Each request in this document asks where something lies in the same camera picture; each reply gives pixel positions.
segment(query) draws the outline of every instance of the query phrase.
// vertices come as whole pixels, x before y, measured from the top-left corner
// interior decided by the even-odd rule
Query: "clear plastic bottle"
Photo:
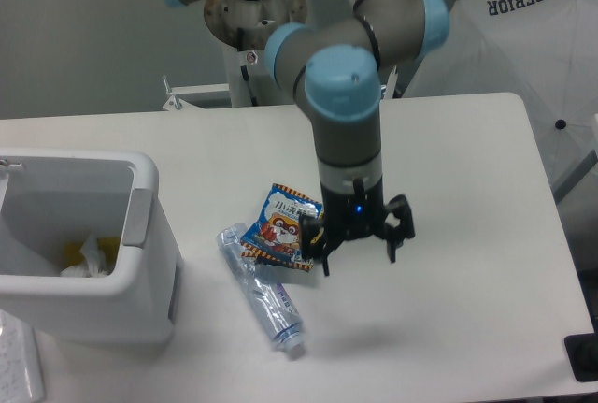
[[[301,316],[278,281],[274,267],[241,256],[239,240],[246,231],[242,223],[223,230],[216,238],[218,247],[270,341],[286,353],[297,355],[304,343]]]

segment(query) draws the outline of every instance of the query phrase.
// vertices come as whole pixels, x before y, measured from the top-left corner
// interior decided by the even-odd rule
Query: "cartoon character print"
[[[277,252],[294,255],[300,248],[299,224],[280,213],[274,213],[260,227],[260,236],[268,247]]]

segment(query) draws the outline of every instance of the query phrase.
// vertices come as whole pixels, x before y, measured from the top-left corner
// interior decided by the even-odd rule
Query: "white table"
[[[5,146],[139,150],[186,260],[177,333],[102,347],[38,334],[51,402],[465,402],[598,390],[563,338],[591,331],[525,109],[511,94],[385,101],[385,196],[417,236],[345,243],[331,277],[285,272],[307,354],[270,350],[215,243],[272,182],[320,197],[295,107],[0,122]]]

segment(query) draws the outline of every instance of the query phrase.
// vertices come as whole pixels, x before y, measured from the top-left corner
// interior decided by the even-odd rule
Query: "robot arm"
[[[326,275],[328,255],[345,240],[385,239],[394,262],[396,248],[415,236],[406,198],[383,200],[377,71],[422,58],[449,32],[443,0],[352,1],[350,18],[319,31],[281,12],[265,44],[271,76],[311,121],[325,216],[301,219],[302,254],[321,259]],[[397,225],[386,222],[389,214]]]

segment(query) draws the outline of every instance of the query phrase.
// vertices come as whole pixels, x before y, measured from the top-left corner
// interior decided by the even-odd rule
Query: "snack packet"
[[[241,238],[242,255],[255,257],[259,263],[310,270],[313,261],[301,256],[302,213],[319,218],[322,204],[288,186],[273,184],[258,221]]]

